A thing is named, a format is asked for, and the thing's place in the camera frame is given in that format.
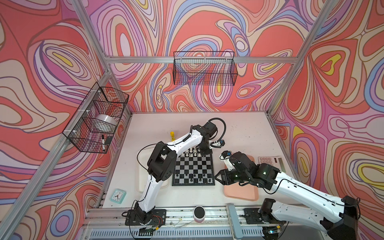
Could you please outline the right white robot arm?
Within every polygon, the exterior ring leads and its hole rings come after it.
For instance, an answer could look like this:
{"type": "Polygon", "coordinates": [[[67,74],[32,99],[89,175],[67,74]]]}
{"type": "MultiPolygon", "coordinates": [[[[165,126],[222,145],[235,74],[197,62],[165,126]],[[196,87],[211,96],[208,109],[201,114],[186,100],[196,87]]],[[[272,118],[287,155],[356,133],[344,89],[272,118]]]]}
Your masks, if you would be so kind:
{"type": "Polygon", "coordinates": [[[268,195],[283,194],[301,207],[266,198],[257,217],[264,223],[293,222],[326,233],[333,240],[355,240],[360,218],[359,201],[350,196],[332,196],[301,183],[267,163],[256,164],[246,154],[224,151],[219,159],[226,165],[215,175],[223,186],[252,185],[268,195]]]}

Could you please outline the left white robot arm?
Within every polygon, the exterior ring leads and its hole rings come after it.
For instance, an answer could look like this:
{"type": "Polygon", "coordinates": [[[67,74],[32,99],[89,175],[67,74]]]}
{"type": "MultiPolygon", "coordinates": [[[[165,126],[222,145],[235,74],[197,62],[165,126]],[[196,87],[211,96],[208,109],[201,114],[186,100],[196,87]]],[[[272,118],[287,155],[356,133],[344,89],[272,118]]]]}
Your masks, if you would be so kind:
{"type": "Polygon", "coordinates": [[[135,216],[144,224],[152,219],[158,193],[163,182],[173,174],[177,158],[193,147],[197,147],[202,156],[213,153],[212,139],[216,136],[218,128],[212,121],[213,119],[208,120],[203,126],[191,126],[187,134],[175,141],[160,141],[155,145],[147,162],[146,188],[134,207],[135,216]]]}

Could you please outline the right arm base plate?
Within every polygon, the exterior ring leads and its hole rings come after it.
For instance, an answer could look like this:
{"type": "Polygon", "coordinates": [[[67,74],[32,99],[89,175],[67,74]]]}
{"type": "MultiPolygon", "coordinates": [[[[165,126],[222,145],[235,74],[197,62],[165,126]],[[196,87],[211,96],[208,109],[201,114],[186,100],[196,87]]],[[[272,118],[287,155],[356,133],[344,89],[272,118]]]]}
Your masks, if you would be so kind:
{"type": "Polygon", "coordinates": [[[275,224],[284,225],[286,221],[279,221],[272,215],[271,208],[245,208],[244,218],[247,224],[275,224]]]}

